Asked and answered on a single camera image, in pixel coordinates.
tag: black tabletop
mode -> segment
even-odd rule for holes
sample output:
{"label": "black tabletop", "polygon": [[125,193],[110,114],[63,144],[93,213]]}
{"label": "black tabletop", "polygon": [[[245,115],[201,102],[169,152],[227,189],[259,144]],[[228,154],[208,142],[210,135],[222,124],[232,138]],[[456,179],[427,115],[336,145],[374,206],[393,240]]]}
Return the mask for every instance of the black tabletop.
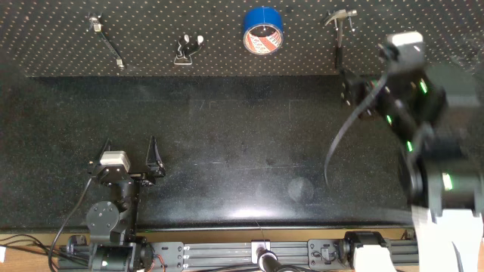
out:
{"label": "black tabletop", "polygon": [[[0,230],[59,228],[105,140],[141,169],[151,135],[167,175],[141,189],[141,230],[410,224],[399,143],[379,118],[350,128],[324,184],[325,153],[352,110],[340,85],[336,76],[6,79]],[[467,146],[482,163],[482,107],[471,123]],[[108,196],[91,186],[67,230],[84,230],[89,207]]]}

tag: clamp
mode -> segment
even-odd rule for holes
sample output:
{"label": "clamp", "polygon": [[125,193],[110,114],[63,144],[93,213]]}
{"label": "clamp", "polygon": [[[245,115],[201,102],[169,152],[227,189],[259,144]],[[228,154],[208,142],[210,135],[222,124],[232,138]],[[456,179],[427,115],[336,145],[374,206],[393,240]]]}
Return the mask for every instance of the clamp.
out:
{"label": "clamp", "polygon": [[112,55],[116,58],[116,65],[119,67],[120,70],[124,70],[126,66],[123,63],[123,59],[119,55],[118,51],[114,49],[113,45],[111,42],[107,39],[105,34],[103,33],[103,25],[101,23],[101,14],[96,14],[96,13],[89,13],[88,15],[88,20],[89,20],[89,29],[93,29],[96,34],[98,34],[99,38],[104,42],[104,44],[107,46],[109,51],[111,52]]}
{"label": "clamp", "polygon": [[197,37],[197,43],[192,45],[190,43],[190,36],[183,35],[178,41],[178,47],[176,48],[176,57],[173,63],[175,65],[191,65],[193,61],[191,60],[191,55],[200,51],[203,47],[203,36],[199,35]]}
{"label": "clamp", "polygon": [[334,68],[339,70],[343,68],[343,21],[348,18],[349,19],[349,27],[354,32],[355,29],[353,28],[353,23],[351,21],[351,17],[358,15],[356,10],[339,10],[333,13],[327,12],[327,18],[324,21],[324,25],[327,26],[331,21],[334,22],[334,27],[338,33],[337,37],[337,47],[335,53],[335,60],[334,60]]}

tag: led indicator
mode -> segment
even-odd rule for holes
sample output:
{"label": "led indicator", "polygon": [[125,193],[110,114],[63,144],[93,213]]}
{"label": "led indicator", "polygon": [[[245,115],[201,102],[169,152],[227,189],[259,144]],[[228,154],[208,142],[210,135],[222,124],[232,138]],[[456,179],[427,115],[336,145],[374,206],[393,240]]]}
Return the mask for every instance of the led indicator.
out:
{"label": "led indicator", "polygon": [[421,79],[420,81],[420,87],[422,88],[423,93],[426,94],[428,89],[427,89],[427,84],[425,84],[423,79]]}
{"label": "led indicator", "polygon": [[442,173],[442,180],[444,181],[445,190],[452,190],[452,188],[454,188],[454,186],[452,186],[452,179],[449,174]]}
{"label": "led indicator", "polygon": [[411,147],[411,142],[407,141],[408,152],[412,152],[414,149]]}

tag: blue tape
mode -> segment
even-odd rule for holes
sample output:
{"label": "blue tape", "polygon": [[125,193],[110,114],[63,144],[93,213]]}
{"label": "blue tape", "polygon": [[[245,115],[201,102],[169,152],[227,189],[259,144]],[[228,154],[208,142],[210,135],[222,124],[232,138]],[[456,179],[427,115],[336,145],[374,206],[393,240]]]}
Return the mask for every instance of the blue tape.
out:
{"label": "blue tape", "polygon": [[[253,32],[261,27],[271,34],[267,36],[254,35]],[[244,18],[244,46],[254,54],[271,54],[282,45],[282,31],[281,15],[274,8],[254,8]]]}

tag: hammer head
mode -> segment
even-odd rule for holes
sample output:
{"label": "hammer head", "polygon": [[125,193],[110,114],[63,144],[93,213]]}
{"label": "hammer head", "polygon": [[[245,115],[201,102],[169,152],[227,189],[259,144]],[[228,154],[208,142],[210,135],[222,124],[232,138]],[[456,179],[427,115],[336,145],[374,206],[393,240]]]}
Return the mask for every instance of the hammer head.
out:
{"label": "hammer head", "polygon": [[332,20],[345,20],[347,17],[352,17],[358,15],[356,10],[339,10],[335,11],[332,14],[329,14],[324,21],[324,25],[327,26]]}

